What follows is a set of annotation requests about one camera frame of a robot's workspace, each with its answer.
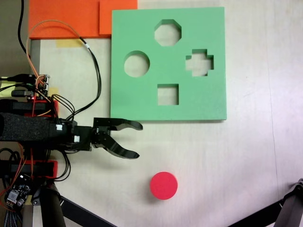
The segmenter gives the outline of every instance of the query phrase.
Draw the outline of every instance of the tripod leg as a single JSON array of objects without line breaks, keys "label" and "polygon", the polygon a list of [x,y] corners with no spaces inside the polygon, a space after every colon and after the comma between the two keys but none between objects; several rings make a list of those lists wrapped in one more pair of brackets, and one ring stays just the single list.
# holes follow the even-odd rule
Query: tripod leg
[{"label": "tripod leg", "polygon": [[303,200],[294,194],[285,200],[274,227],[298,227],[302,214]]},{"label": "tripod leg", "polygon": [[229,227],[266,227],[276,221],[282,204],[282,200],[275,202]]},{"label": "tripod leg", "polygon": [[43,227],[66,227],[58,194],[43,189],[40,195]]}]

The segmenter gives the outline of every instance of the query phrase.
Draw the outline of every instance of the white table surface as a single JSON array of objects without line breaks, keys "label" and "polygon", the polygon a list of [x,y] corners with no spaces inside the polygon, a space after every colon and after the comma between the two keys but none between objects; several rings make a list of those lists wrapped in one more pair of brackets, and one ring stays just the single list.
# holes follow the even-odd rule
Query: white table surface
[{"label": "white table surface", "polygon": [[[143,123],[143,131],[112,136],[137,151],[126,160],[103,149],[70,155],[72,172],[60,193],[119,227],[224,227],[281,199],[303,175],[303,1],[139,0],[140,9],[225,7],[224,122]],[[75,117],[92,126],[109,117],[109,39],[88,39],[100,64],[102,93]],[[93,62],[84,48],[41,41],[40,73],[84,106],[96,94]],[[67,116],[62,108],[61,116]],[[59,172],[63,170],[60,154]],[[149,191],[160,171],[178,179],[176,195]]]}]

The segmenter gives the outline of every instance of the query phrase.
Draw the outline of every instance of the green foam board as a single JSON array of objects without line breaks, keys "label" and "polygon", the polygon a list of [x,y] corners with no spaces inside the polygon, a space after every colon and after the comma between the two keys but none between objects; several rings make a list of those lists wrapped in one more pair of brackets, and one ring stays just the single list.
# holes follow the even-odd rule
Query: green foam board
[{"label": "green foam board", "polygon": [[[225,120],[224,8],[115,10],[112,15],[111,117],[130,120]],[[173,46],[155,40],[160,24],[173,22],[181,39]],[[131,53],[144,53],[149,70],[126,74]],[[186,59],[196,52],[213,58],[206,76],[194,77]],[[178,87],[176,105],[158,105],[158,88]]]}]

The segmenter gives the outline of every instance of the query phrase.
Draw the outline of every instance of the orange foam block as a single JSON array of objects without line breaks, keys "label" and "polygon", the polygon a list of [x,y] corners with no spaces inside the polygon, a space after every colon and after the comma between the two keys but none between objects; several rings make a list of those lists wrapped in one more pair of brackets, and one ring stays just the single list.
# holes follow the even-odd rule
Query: orange foam block
[{"label": "orange foam block", "polygon": [[99,34],[110,38],[112,35],[112,11],[123,9],[137,9],[137,0],[100,0]]},{"label": "orange foam block", "polygon": [[[71,25],[84,38],[111,36],[112,10],[137,9],[137,0],[30,0],[28,30],[55,19]],[[38,26],[31,39],[76,38],[65,25],[48,22]]]}]

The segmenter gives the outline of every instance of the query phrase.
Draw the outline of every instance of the cross-shaped hole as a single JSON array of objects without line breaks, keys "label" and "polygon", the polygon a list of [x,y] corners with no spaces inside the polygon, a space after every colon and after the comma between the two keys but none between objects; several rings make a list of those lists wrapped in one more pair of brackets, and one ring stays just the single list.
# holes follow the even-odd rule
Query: cross-shaped hole
[{"label": "cross-shaped hole", "polygon": [[207,55],[207,50],[193,50],[192,55],[186,56],[185,67],[193,77],[207,76],[214,69],[214,56]]}]

